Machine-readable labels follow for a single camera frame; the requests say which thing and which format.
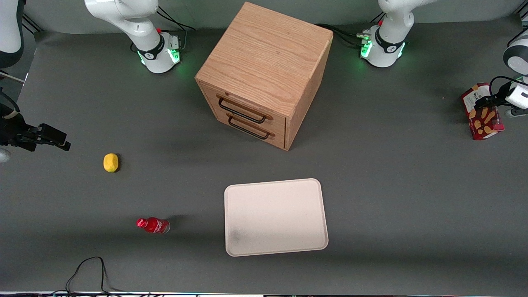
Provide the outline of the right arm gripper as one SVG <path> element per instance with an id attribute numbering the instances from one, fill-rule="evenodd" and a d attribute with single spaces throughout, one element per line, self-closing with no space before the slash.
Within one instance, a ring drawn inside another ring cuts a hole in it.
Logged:
<path id="1" fill-rule="evenodd" d="M 64 151 L 70 150 L 71 144 L 66 141 L 66 133 L 44 123 L 38 128 L 29 125 L 19 112 L 4 104 L 0 106 L 0 111 L 0 144 L 2 146 L 35 151 L 38 144 L 46 144 Z"/>

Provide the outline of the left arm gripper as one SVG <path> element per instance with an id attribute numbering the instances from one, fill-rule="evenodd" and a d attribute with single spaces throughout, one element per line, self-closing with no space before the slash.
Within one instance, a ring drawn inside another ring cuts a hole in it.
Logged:
<path id="1" fill-rule="evenodd" d="M 474 109 L 479 110 L 491 106 L 505 106 L 507 103 L 520 109 L 528 108 L 528 87 L 522 83 L 506 83 L 504 86 L 505 96 L 484 96 L 474 104 Z"/>

